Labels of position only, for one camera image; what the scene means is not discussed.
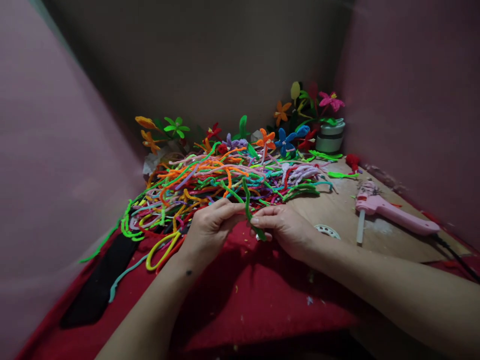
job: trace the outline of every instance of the forearm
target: forearm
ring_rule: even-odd
[[[177,253],[116,329],[97,360],[164,359],[175,320],[203,268]]]
[[[305,259],[397,326],[450,356],[480,352],[480,286],[426,265],[319,237]]]

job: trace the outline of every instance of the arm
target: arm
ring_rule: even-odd
[[[425,345],[449,357],[480,357],[477,284],[318,233],[287,205],[264,208],[251,223],[273,229],[292,257],[341,283]]]
[[[160,271],[97,355],[96,360],[166,359],[170,336],[190,287],[245,220],[245,204],[221,199],[201,209],[182,247]]]

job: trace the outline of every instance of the pink wall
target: pink wall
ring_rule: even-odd
[[[0,54],[0,353],[9,359],[144,183],[143,153],[26,1],[0,5]]]
[[[477,0],[357,0],[337,74],[345,149],[480,249]]]

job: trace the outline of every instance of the finger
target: finger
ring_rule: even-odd
[[[254,227],[260,228],[260,229],[279,229],[282,225],[283,222],[280,219],[280,216],[274,215],[274,216],[254,216],[250,220],[251,224]]]
[[[242,203],[229,203],[218,209],[216,209],[212,216],[217,219],[227,220],[230,219],[233,215],[239,212],[245,212],[245,204]]]
[[[231,204],[231,201],[225,197],[222,197],[220,200],[215,201],[212,205],[209,205],[208,208],[211,210],[215,210],[227,204]]]
[[[221,224],[219,231],[220,232],[225,231],[229,233],[232,231],[235,225],[237,225],[238,223],[241,223],[242,221],[245,221],[246,219],[247,219],[247,216],[245,214],[235,214]]]
[[[255,232],[255,230],[250,229],[250,236],[251,236],[252,238],[256,238],[256,237],[257,237],[257,233]],[[268,242],[272,241],[272,238],[273,238],[273,237],[272,237],[272,234],[271,234],[271,233],[265,231],[265,236],[266,236],[266,240],[267,240]]]
[[[261,216],[277,215],[282,211],[282,209],[283,207],[281,205],[262,207],[260,210],[254,213],[253,216],[261,217]]]

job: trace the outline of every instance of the pink flower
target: pink flower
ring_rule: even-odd
[[[320,107],[328,107],[328,105],[331,105],[333,111],[337,112],[340,107],[345,106],[342,100],[337,99],[337,94],[335,92],[328,95],[326,92],[320,91],[318,95],[323,98],[322,101],[320,101],[320,104],[318,104]]]

